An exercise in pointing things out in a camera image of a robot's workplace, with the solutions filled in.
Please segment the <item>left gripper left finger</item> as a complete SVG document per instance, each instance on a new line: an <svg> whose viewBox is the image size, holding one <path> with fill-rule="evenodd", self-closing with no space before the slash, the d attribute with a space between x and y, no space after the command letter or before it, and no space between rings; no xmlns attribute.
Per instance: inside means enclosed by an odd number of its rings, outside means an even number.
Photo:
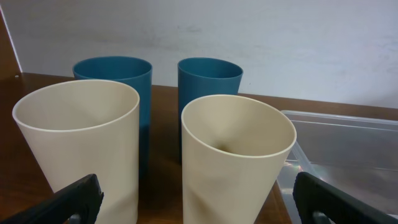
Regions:
<svg viewBox="0 0 398 224"><path fill-rule="evenodd" d="M21 211L1 224L94 224L104 193L96 174L89 174L56 192L51 198Z"/></svg>

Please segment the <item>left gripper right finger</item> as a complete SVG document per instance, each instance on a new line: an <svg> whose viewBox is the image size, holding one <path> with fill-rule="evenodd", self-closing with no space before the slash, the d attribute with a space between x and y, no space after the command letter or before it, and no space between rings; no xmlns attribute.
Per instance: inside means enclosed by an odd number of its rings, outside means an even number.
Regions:
<svg viewBox="0 0 398 224"><path fill-rule="evenodd" d="M297 174L293 198L303 224L397 224L397 219L393 216L363 203L308 172Z"/></svg>

